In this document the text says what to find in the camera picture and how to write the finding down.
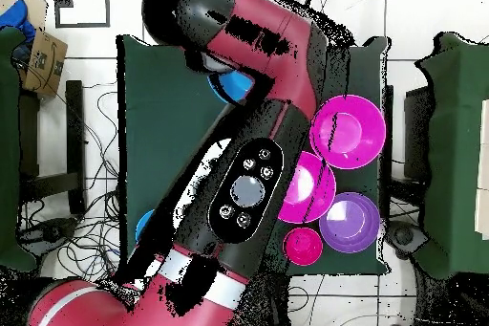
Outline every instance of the small pink bowl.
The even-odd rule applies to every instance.
[[[297,266],[309,266],[323,252],[321,236],[311,228],[295,228],[284,239],[284,254]]]
[[[328,164],[363,167],[375,159],[386,139],[380,110],[363,97],[345,95],[326,101],[312,120],[310,145]]]
[[[336,194],[336,181],[330,167],[309,152],[302,152],[279,219],[289,224],[315,221],[330,208]]]

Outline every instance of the purple bowl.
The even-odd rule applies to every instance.
[[[328,213],[319,220],[325,242],[343,253],[358,253],[377,238],[380,215],[375,204],[355,192],[338,194]]]

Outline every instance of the dark green table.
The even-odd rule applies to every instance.
[[[379,57],[387,39],[369,42],[369,49],[351,48],[348,92],[380,105]],[[129,251],[135,245],[139,218],[158,204],[174,177],[199,145],[225,104],[210,88],[206,75],[185,66],[183,51],[147,46],[124,36],[127,122],[127,225]],[[377,203],[377,161],[355,171],[335,170],[338,192],[357,191]],[[278,222],[266,251],[266,265],[288,274],[380,274],[376,244],[356,254],[325,245],[314,265],[290,265],[282,254],[282,240],[290,226]]]

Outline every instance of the black control panel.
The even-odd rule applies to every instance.
[[[241,243],[255,233],[283,166],[282,149],[270,139],[250,141],[238,151],[209,209],[209,224],[223,242]]]

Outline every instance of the red robot arm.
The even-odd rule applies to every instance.
[[[143,18],[155,40],[213,56],[256,77],[255,86],[245,106],[213,126],[117,273],[122,288],[147,279],[134,306],[116,291],[67,281],[38,298],[29,326],[226,326],[260,267],[321,101],[327,39],[270,0],[144,0]],[[225,150],[174,228],[180,196],[222,140]],[[239,179],[241,195],[233,195]],[[254,203],[243,202],[257,191]]]

